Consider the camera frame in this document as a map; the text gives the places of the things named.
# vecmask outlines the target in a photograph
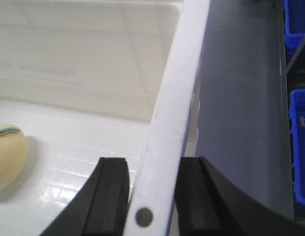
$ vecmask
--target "black hole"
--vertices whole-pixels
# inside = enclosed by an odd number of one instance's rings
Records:
[[[144,207],[137,211],[136,216],[136,223],[140,227],[147,227],[153,221],[153,213],[148,208]]]

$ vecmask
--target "white tile surface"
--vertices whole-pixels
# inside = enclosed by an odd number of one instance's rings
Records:
[[[133,186],[148,122],[0,98],[0,124],[20,127],[30,154],[0,192],[0,236],[36,236],[62,211],[99,157],[125,157]]]

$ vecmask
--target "gray surface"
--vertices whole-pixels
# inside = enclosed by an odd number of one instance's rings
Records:
[[[240,189],[292,217],[280,141],[279,37],[273,1],[212,0],[203,56],[199,140]]]

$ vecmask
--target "blue plastic bin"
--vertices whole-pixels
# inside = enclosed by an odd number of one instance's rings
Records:
[[[290,119],[293,137],[292,167],[295,169],[294,194],[298,205],[305,207],[305,88],[290,93]]]
[[[284,0],[286,56],[291,58],[305,35],[305,0]]]

